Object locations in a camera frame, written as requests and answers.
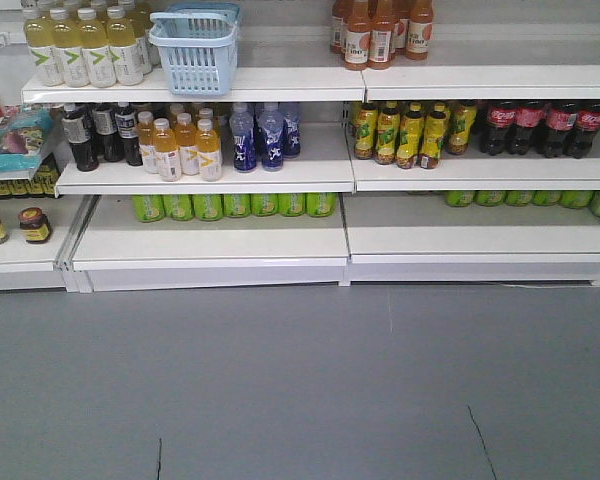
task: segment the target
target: bottle label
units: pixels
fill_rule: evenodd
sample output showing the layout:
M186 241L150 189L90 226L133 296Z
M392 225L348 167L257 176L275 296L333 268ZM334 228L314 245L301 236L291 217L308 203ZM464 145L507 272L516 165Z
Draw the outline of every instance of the bottle label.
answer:
M64 81L61 66L52 46L29 47L29 52L35 61L38 80L43 85L53 87Z
M374 30L371 32L371 47L369 48L369 60L372 62L388 62L391 53L391 31L382 32Z
M367 63L369 59L369 37L369 32L351 32L347 30L346 62Z
M431 39L431 23L409 22L407 35L407 51L411 53L426 53Z
M89 81L95 87L110 87L116 83L116 72L109 47L83 48L82 56L87 64Z
M198 147L195 145L180 147L180 162L182 163L182 173L185 175L199 174Z
M135 85L142 81L140 52L137 45L128 47L110 46L116 78L123 85Z

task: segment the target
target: soda bottle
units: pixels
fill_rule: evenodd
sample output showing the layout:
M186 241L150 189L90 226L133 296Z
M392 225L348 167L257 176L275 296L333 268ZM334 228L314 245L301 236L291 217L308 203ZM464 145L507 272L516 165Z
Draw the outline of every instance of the soda bottle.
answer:
M124 147L118 135L118 127L109 103L100 103L92 110L95 130L100 135L103 157L107 162L118 162L124 158Z
M122 7L107 9L107 37L116 78L122 85L137 85L142 81L140 52L133 36L131 21Z
M284 158L295 158L300 155L300 104L280 102L279 109L284 117L282 155Z
M267 146L267 154L262 159L262 168L274 172L282 168L282 133L284 130L284 117L278 111L276 102L265 102L264 112L258 118L258 125L262 129L262 137Z
M256 168L256 150L253 143L253 115L246 103L234 103L229 119L233 134L233 166L238 172L251 172Z
M180 149L176 135L169 128L169 120L158 118L153 122L153 147L155 148L158 174L165 182L175 182L182 177Z
M395 26L392 0L380 0L376 14L371 20L368 67L385 70L391 65L391 37Z
M514 126L506 138L507 151L525 155L531 147L531 135L544 118L544 101L525 100L516 110Z
M371 20L367 0L353 0L351 14L347 19L347 50L344 66L348 70L364 70L369 59Z
M124 158L132 167L139 167L142 165L142 156L140 155L136 112L129 102L118 102L114 114L118 135L120 135L124 147Z
M499 155L505 148L505 137L516 118L517 104L513 100L494 100L489 104L487 126L480 136L480 151Z
M600 130L600 100L586 101L578 112L575 127L567 137L564 153L573 158L587 156L598 130Z
M78 170L90 172L98 168L98 161L93 158L91 153L92 134L86 109L78 108L75 103L65 103L62 128Z
M411 60L424 60L429 55L429 40L433 30L431 0L415 0L409 16L409 32L405 55Z
M206 182L215 182L222 177L222 152L220 140L208 118L198 120L196 132L200 177Z
M109 54L107 31L92 8L80 8L78 18L82 56L87 65L89 81L94 87L110 87L116 83L116 72Z
M24 35L29 44L29 53L35 62L36 77L40 83L54 87L64 82L61 66L55 56L51 23L42 18L37 8L25 8L22 11Z
M51 19L53 20L51 36L56 46L56 54L62 63L64 83L68 87L88 85L89 75L82 58L78 26L69 19L69 12L64 8L52 8Z
M538 153L547 158L559 157L564 151L567 135L578 118L579 102L576 100L555 100L547 114L542 140Z

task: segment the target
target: green drink can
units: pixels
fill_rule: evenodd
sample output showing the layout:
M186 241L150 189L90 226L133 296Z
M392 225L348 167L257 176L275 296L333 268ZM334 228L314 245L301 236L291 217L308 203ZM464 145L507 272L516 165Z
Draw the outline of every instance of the green drink can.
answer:
M444 201L450 207L468 207L475 195L475 190L449 190L444 193Z
M198 220L204 222L220 220L224 216L222 211L222 195L215 193L193 195L193 211Z
M335 193L307 193L307 215L328 217L336 208Z
M280 215L285 217L299 217L306 211L306 194L304 193L279 193L278 209Z
M189 195L163 195L162 201L167 216L174 220L186 221L193 218L193 206Z
M160 195L132 195L131 203L136 218L143 222L157 222L165 217L164 204Z
M251 215L251 202L248 193L225 193L222 196L224 215L229 218L243 218Z
M584 208L593 197L592 190L565 190L560 197L560 205L565 208Z
M251 213L258 217L268 217L278 213L278 194L252 193Z

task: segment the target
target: beverage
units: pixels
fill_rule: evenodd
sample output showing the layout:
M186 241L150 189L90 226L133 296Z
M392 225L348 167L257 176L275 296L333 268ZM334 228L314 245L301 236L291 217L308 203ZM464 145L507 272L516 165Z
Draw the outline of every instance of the beverage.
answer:
M206 182L215 182L222 177L222 153L220 140L208 118L198 120L196 132L200 177Z
M71 147L76 167L81 172L98 168L98 161L93 158L91 151L92 132L89 123L84 107L78 108L75 103L64 104L62 128Z
M409 17L405 55L411 60L424 60L429 55L429 40L433 31L431 0L415 0Z
M36 77L40 83L48 87L64 82L61 65L56 58L51 36L52 26L42 18L36 8L25 8L23 11L24 35L29 45L29 53L35 62Z
M371 20L367 0L353 0L351 14L347 18L347 37L344 66L348 70L364 70L369 59Z
M258 125L262 129L262 137L267 146L267 154L262 159L262 168L275 172L282 168L282 133L284 130L284 117L278 111L276 102L265 102L264 111L258 118Z
M567 136L564 153L573 158L586 157L591 151L598 130L600 130L600 100L588 100L580 108L576 125Z
M122 7L109 7L107 14L107 37L116 78L122 85L137 85L142 82L142 69L131 21L125 18Z
M182 173L197 175L200 173L198 164L198 148L196 147L196 127L191 123L191 115L180 113L176 124L176 142L180 147L180 162Z
M418 164L418 149L424 130L424 117L419 102L411 102L409 111L402 116L396 163L400 168L413 168Z
M234 103L229 119L233 134L233 166L238 172L251 172L256 168L256 150L253 142L253 115L246 103Z
M487 125L480 136L480 151L489 155L504 152L507 132L516 118L517 104L513 100L494 100L487 112Z
M69 19L69 13L64 8L52 8L50 14L53 20L51 36L56 48L56 57L62 64L64 83L68 87L84 87L89 84L89 75L82 58L80 30L76 23Z
M165 182L175 182L182 177L180 149L176 135L169 128L169 120L158 118L153 122L153 147L155 148L158 175Z

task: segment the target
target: plastic bottle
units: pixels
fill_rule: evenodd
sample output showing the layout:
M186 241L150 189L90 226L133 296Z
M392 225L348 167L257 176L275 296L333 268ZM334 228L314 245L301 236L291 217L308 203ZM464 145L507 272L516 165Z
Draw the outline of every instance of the plastic bottle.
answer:
M369 68L385 70L391 65L391 38L395 26L392 0L380 0L371 20L371 44L367 61Z
M238 172L251 172L256 168L256 150L253 139L253 115L246 103L234 103L229 119L233 135L233 166Z
M598 130L600 130L600 100L586 101L578 112L575 127L567 137L564 153L573 158L587 156Z
M133 35L131 21L125 18L125 11L122 7L109 7L107 15L109 15L107 22L109 51L113 59L116 78L122 85L137 85L142 82L142 69L140 52Z
M411 60L424 60L429 55L429 40L433 30L431 0L415 0L409 17L409 33L405 55Z
M267 146L267 154L262 159L262 168L275 172L282 168L282 137L284 130L284 117L278 111L276 102L265 102L264 111L258 118L258 125L262 129L262 137Z
M489 155L504 152L507 132L516 118L517 104L513 100L494 100L487 112L487 126L480 137L480 151Z
M282 155L295 158L300 155L300 104L298 102L280 102L278 107L284 117L284 137Z
M68 87L88 85L89 75L82 58L78 26L69 19L69 13L64 8L52 8L51 19L53 20L51 36L56 46L56 54L62 63L64 83Z
M124 158L132 167L139 167L142 165L142 156L140 155L136 112L129 102L118 102L114 113L118 134L122 138Z
M153 146L153 113L138 113L138 142L142 165L147 173L158 173L156 149Z
M24 35L29 44L31 58L35 62L36 77L40 83L54 87L64 82L61 65L54 53L51 23L42 18L37 8L25 8L22 11Z
M364 70L369 60L371 20L367 0L353 0L351 14L347 19L347 50L344 66L348 70Z
M64 135L71 146L76 167L81 172L90 172L98 168L98 161L91 152L91 129L84 107L78 108L75 103L64 104L62 117Z
M220 177L222 177L220 140L215 130L213 130L212 121L208 118L198 120L196 146L198 147L200 177L206 182L220 180Z
M196 127L191 123L191 115L179 113L176 124L176 142L180 148L180 163L182 173L197 175L200 173L198 164L198 148L196 147Z

